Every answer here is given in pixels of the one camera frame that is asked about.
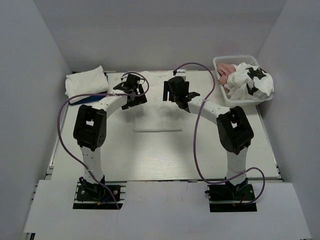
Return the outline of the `white red-print t-shirt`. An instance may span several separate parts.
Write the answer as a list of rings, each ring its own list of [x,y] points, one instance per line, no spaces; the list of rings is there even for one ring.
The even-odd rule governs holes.
[[[139,72],[147,82],[142,83],[147,102],[133,108],[136,133],[181,132],[182,110],[176,103],[163,100],[164,83],[173,78],[172,71]]]

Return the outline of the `pink t-shirt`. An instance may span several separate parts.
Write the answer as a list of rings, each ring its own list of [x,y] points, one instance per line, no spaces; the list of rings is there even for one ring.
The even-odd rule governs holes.
[[[235,66],[225,63],[218,63],[216,66],[217,73],[220,76],[218,82],[220,85],[224,86],[228,81],[229,75],[236,71]]]

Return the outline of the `white black-print t-shirt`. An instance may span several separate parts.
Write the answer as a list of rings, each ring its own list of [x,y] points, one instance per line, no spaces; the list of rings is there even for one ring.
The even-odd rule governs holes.
[[[235,72],[223,85],[231,101],[264,100],[274,93],[273,78],[264,69],[245,62],[232,65]]]

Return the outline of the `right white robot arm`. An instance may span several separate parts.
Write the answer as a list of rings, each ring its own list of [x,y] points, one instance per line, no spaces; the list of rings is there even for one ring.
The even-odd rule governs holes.
[[[171,101],[197,118],[204,118],[217,126],[218,137],[227,153],[227,172],[224,183],[226,195],[236,200],[248,184],[246,160],[248,148],[254,137],[245,111],[236,106],[224,107],[207,101],[197,92],[189,91],[189,82],[175,76],[164,82],[163,100]]]

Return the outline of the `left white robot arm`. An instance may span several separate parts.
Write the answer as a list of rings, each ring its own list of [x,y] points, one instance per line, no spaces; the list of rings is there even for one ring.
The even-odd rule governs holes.
[[[81,150],[85,165],[82,182],[91,184],[88,193],[96,200],[106,193],[101,147],[107,139],[107,120],[117,110],[128,110],[147,102],[141,80],[147,81],[140,73],[125,73],[110,94],[93,105],[82,104],[78,109],[73,138]]]

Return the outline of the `folded white t-shirt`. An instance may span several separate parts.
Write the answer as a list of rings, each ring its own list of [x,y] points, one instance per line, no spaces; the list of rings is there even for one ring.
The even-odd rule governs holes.
[[[68,98],[81,94],[106,94],[109,89],[108,77],[103,67],[66,76],[65,94]]]

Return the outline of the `folded blue t-shirt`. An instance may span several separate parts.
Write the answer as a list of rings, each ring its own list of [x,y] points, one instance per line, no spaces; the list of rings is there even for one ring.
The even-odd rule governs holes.
[[[79,101],[76,101],[76,102],[69,102],[69,105],[71,106],[76,106],[76,105],[84,105],[84,104],[90,104],[90,103],[93,103],[93,102],[97,102],[97,101],[100,101],[101,99],[103,99],[104,96],[88,96],[86,98],[83,98]]]

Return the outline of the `white plastic basket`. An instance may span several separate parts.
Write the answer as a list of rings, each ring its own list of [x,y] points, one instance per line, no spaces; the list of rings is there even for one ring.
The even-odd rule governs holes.
[[[273,98],[273,79],[255,57],[218,56],[213,59],[213,65],[226,106],[256,106]]]

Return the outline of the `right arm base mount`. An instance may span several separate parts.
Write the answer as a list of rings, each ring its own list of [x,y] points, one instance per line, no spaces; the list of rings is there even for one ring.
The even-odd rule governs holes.
[[[256,212],[255,193],[253,186],[248,183],[248,178],[240,184],[232,185],[231,182],[224,184],[208,185],[204,192],[209,199],[211,213],[249,213]]]

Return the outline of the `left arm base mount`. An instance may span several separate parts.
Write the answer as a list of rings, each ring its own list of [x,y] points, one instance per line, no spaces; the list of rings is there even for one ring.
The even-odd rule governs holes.
[[[119,210],[122,208],[125,194],[126,182],[108,182],[110,192],[97,183],[90,183],[80,177],[75,190],[73,206],[74,210]]]

